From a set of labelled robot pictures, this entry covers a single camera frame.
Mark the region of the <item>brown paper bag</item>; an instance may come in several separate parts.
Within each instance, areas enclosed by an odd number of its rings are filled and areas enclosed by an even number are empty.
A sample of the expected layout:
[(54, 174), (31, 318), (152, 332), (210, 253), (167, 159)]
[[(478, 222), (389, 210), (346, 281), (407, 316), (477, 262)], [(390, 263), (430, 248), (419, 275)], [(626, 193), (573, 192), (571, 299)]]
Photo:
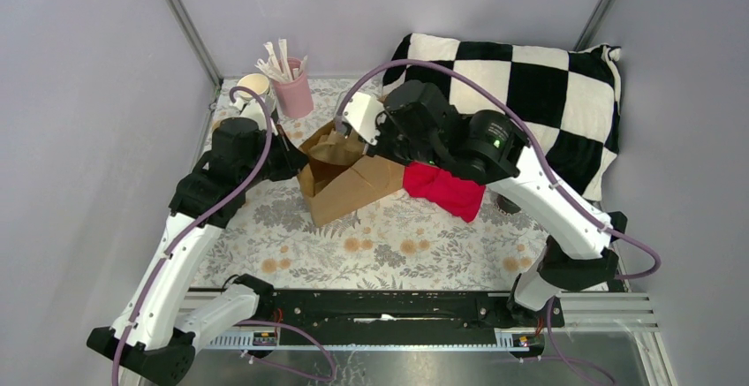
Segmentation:
[(333, 122), (320, 127), (299, 149), (308, 156), (308, 165), (297, 180), (315, 226), (348, 216), (402, 188), (404, 167), (380, 156), (364, 155), (351, 166), (321, 163), (309, 154), (320, 137), (335, 128)]

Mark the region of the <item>cardboard cup carrier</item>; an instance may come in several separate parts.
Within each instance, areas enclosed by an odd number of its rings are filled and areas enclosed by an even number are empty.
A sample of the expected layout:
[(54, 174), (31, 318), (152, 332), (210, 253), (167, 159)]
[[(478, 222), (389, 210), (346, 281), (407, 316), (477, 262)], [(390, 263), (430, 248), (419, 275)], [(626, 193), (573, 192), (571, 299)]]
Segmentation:
[(321, 163), (351, 166), (363, 156), (364, 147), (356, 135), (344, 136), (333, 128), (309, 148), (308, 154)]

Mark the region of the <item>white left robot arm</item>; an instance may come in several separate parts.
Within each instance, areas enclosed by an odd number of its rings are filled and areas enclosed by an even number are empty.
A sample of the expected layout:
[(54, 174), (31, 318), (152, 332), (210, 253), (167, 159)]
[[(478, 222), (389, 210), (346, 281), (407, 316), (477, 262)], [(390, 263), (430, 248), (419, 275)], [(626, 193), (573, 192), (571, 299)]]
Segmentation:
[(188, 315), (179, 308), (204, 259), (263, 181), (284, 181), (308, 163), (279, 126), (243, 117), (222, 121), (209, 150), (182, 178), (170, 202), (161, 244), (124, 312), (93, 329), (87, 346), (156, 385), (177, 385), (195, 356), (231, 326), (276, 321), (271, 284), (251, 275)]

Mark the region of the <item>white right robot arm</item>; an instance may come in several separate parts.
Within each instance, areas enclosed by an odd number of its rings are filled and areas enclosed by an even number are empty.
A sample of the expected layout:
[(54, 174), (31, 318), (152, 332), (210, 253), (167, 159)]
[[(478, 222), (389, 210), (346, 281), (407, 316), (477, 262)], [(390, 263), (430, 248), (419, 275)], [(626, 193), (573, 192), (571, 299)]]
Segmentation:
[(618, 256), (610, 245), (625, 216), (586, 202), (554, 172), (529, 130), (497, 106), (454, 103), (437, 86), (409, 80), (383, 102), (355, 93), (342, 102), (339, 116), (370, 153), (484, 185), (548, 233), (541, 257), (512, 286), (506, 312), (515, 324), (531, 324), (562, 291), (617, 278)]

